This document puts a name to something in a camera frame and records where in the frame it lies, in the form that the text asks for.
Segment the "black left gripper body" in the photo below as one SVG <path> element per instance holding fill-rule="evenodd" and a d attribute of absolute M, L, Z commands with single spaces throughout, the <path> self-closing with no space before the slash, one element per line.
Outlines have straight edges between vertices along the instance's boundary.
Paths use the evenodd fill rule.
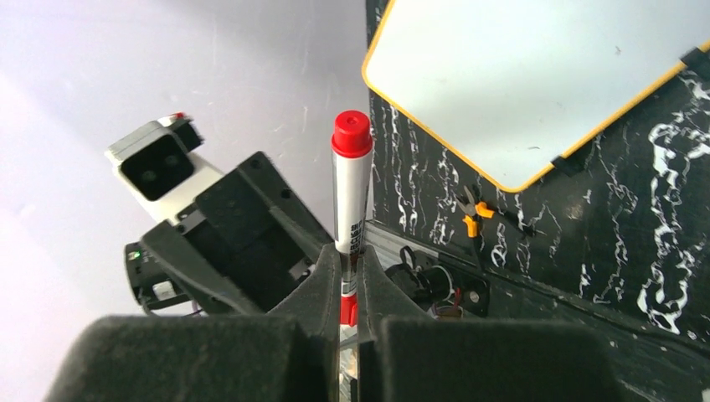
<path fill-rule="evenodd" d="M 209 315 L 268 312 L 333 242 L 263 152 L 226 174 L 196 162 L 174 194 L 176 205 L 124 249 L 129 286 L 150 314 L 184 302 Z"/>

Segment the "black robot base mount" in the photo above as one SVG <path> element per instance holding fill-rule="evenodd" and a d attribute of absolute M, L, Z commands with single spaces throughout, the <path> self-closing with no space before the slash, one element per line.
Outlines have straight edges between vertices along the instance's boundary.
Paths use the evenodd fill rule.
<path fill-rule="evenodd" d="M 490 283 L 405 246 L 385 275 L 434 319 L 453 321 L 488 315 Z"/>

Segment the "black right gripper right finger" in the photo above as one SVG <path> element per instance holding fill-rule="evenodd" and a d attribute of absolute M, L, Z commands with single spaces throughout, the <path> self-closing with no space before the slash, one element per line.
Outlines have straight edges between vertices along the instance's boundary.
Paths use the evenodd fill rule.
<path fill-rule="evenodd" d="M 384 273 L 358 262 L 361 401 L 622 401 L 599 339 L 568 322 L 438 321 Z"/>

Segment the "yellow-framed whiteboard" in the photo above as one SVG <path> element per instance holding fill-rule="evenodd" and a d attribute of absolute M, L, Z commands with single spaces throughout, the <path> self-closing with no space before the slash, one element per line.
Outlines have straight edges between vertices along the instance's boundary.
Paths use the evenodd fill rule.
<path fill-rule="evenodd" d="M 392 1 L 367 86 L 499 189 L 528 188 L 709 49 L 706 1 Z"/>

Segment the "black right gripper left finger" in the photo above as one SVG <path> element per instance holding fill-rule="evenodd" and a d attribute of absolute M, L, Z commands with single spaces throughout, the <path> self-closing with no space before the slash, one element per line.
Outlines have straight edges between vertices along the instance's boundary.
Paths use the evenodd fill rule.
<path fill-rule="evenodd" d="M 49 401 L 336 401 L 340 255 L 258 315 L 103 317 L 67 353 Z"/>

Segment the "red whiteboard marker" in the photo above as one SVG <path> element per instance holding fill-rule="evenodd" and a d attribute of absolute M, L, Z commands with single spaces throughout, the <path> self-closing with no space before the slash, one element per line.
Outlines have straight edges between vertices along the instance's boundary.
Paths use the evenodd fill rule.
<path fill-rule="evenodd" d="M 358 324 L 357 264 L 363 249 L 373 161 L 370 121 L 361 111 L 343 111 L 331 137 L 334 242 L 342 262 L 340 323 Z"/>

